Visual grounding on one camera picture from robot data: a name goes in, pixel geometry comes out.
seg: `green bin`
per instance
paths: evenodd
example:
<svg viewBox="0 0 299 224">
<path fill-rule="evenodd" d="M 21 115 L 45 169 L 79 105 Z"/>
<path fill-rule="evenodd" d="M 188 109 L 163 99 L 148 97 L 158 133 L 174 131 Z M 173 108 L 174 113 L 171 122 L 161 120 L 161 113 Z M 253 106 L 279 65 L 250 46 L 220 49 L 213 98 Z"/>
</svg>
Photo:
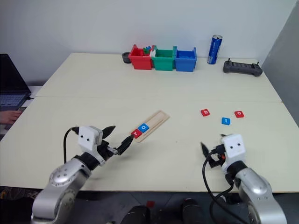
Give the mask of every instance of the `green bin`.
<svg viewBox="0 0 299 224">
<path fill-rule="evenodd" d="M 156 70 L 172 71 L 174 69 L 174 58 L 175 58 L 176 47 L 172 50 L 161 50 L 155 46 L 154 50 L 150 53 L 151 58 L 154 62 Z"/>
</svg>

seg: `laptop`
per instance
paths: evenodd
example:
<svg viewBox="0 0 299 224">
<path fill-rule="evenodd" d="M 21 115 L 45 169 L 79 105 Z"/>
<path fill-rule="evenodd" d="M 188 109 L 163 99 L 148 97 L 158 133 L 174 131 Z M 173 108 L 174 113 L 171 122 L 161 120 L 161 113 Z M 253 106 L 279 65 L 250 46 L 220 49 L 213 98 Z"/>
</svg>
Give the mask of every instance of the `laptop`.
<svg viewBox="0 0 299 224">
<path fill-rule="evenodd" d="M 0 54 L 0 111 L 16 111 L 31 95 L 8 54 Z"/>
</svg>

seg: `black cable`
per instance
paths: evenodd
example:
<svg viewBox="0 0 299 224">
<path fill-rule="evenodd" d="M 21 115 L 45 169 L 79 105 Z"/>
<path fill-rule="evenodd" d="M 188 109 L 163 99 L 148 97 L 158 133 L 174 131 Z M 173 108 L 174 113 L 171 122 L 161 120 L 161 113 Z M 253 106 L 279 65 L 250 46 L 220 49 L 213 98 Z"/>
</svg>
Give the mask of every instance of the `black cable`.
<svg viewBox="0 0 299 224">
<path fill-rule="evenodd" d="M 69 130 L 67 130 L 64 135 L 64 163 L 66 163 L 66 137 L 72 129 L 73 129 L 73 127 L 71 127 Z"/>
<path fill-rule="evenodd" d="M 227 193 L 230 192 L 233 188 L 234 188 L 234 184 L 232 184 L 232 185 L 229 187 L 229 189 L 227 189 L 227 190 L 221 192 L 220 194 L 218 194 L 218 195 L 216 196 L 216 199 L 218 200 L 218 198 L 220 198 L 222 195 L 227 194 Z M 215 201 L 211 201 L 211 203 L 210 203 L 210 216 L 211 216 L 212 220 L 213 220 L 216 224 L 220 224 L 220 223 L 216 220 L 216 218 L 214 217 L 214 213 L 213 213 L 213 206 L 214 206 L 214 204 L 215 204 Z"/>
<path fill-rule="evenodd" d="M 224 211 L 226 211 L 228 214 L 230 214 L 231 216 L 233 216 L 234 218 L 236 218 L 237 220 L 239 220 L 240 222 L 242 222 L 243 224 L 249 224 L 247 223 L 245 220 L 243 220 L 241 217 L 237 216 L 235 213 L 231 212 L 229 209 L 227 209 L 226 207 L 224 207 L 222 204 L 220 204 L 218 201 L 217 201 L 217 198 L 212 194 L 210 188 L 209 188 L 209 185 L 206 181 L 206 164 L 208 162 L 208 160 L 210 159 L 211 155 L 214 154 L 214 152 L 210 152 L 209 155 L 206 157 L 206 160 L 202 166 L 202 177 L 204 179 L 204 183 L 205 183 L 205 186 L 206 186 L 206 189 L 209 193 L 209 195 L 211 196 L 211 198 L 213 199 L 213 201 L 219 205 Z"/>
</svg>

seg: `black shoe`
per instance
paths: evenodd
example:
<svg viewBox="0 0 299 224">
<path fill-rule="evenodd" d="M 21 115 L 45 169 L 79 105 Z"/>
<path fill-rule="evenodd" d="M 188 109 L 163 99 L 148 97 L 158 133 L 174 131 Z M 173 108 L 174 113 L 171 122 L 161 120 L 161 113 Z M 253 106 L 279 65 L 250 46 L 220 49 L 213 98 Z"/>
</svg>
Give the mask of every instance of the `black shoe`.
<svg viewBox="0 0 299 224">
<path fill-rule="evenodd" d="M 150 224 L 149 208 L 143 205 L 133 207 L 123 218 L 121 224 Z"/>
<path fill-rule="evenodd" d="M 193 199 L 185 199 L 182 206 L 184 224 L 206 224 L 202 208 Z"/>
</svg>

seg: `person's hand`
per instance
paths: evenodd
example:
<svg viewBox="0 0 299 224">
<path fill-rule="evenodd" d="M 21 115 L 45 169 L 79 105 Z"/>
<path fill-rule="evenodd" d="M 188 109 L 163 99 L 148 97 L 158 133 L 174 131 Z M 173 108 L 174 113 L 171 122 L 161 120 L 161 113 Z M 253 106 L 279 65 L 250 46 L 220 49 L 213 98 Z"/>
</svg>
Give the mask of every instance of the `person's hand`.
<svg viewBox="0 0 299 224">
<path fill-rule="evenodd" d="M 22 114 L 22 111 L 1 111 L 0 124 L 12 125 Z"/>
</svg>

